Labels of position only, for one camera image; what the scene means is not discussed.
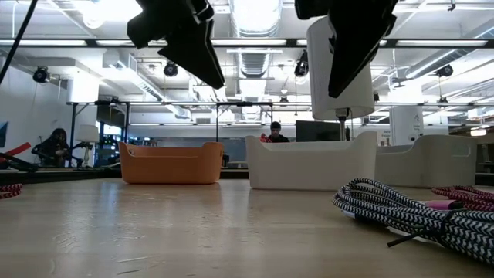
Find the seated person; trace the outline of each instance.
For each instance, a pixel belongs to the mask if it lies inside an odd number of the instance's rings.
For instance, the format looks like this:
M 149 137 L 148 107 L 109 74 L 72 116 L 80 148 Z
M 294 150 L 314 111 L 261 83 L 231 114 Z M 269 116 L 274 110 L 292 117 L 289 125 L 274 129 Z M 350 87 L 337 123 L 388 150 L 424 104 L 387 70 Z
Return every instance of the seated person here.
M 269 135 L 269 139 L 271 143 L 289 143 L 287 137 L 284 137 L 279 132 L 281 131 L 281 124 L 279 122 L 272 122 L 271 124 L 271 135 Z
M 67 133 L 62 128 L 57 128 L 48 139 L 35 146 L 32 153 L 39 156 L 42 166 L 63 168 L 65 160 L 69 159 L 66 139 Z

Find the table surface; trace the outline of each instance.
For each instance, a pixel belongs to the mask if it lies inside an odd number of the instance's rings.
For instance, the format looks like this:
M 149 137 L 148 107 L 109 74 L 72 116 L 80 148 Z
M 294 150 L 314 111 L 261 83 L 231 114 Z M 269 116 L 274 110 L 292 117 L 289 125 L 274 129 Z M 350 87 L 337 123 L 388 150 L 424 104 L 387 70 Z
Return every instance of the table surface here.
M 403 192 L 421 200 L 429 190 Z M 442 247 L 345 217 L 332 192 L 120 179 L 26 185 L 0 200 L 0 277 L 489 277 Z

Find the cable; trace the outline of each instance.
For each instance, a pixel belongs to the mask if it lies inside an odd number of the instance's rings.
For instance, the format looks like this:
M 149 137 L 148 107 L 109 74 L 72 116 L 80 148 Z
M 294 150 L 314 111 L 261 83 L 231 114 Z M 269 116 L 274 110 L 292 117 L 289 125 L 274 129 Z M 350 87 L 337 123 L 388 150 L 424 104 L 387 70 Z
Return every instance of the cable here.
M 494 212 L 494 194 L 483 192 L 468 186 L 455 186 L 452 188 L 434 188 L 432 192 L 446 196 L 450 199 L 463 202 L 467 209 L 484 212 Z
M 37 3 L 38 0 L 32 0 L 31 5 L 29 5 L 29 9 L 28 12 L 25 14 L 25 18 L 24 21 L 22 22 L 21 29 L 19 30 L 19 33 L 17 33 L 17 36 L 15 37 L 14 44 L 12 45 L 12 48 L 8 52 L 7 60 L 5 61 L 5 64 L 2 67 L 2 71 L 0 72 L 0 85 L 2 85 L 2 81 L 5 78 L 5 75 L 7 74 L 8 67 L 12 62 L 12 59 L 14 59 L 15 52 L 17 51 L 22 36 L 24 35 L 24 32 L 28 27 L 29 21 L 31 20 L 32 14 L 34 13 L 34 9 Z
M 368 178 L 356 178 L 340 188 L 333 204 L 355 219 L 409 234 L 389 242 L 389 247 L 420 236 L 494 266 L 492 212 L 436 210 Z
M 5 198 L 12 198 L 22 193 L 22 185 L 17 184 L 0 186 L 0 192 L 6 192 L 0 193 L 0 200 Z

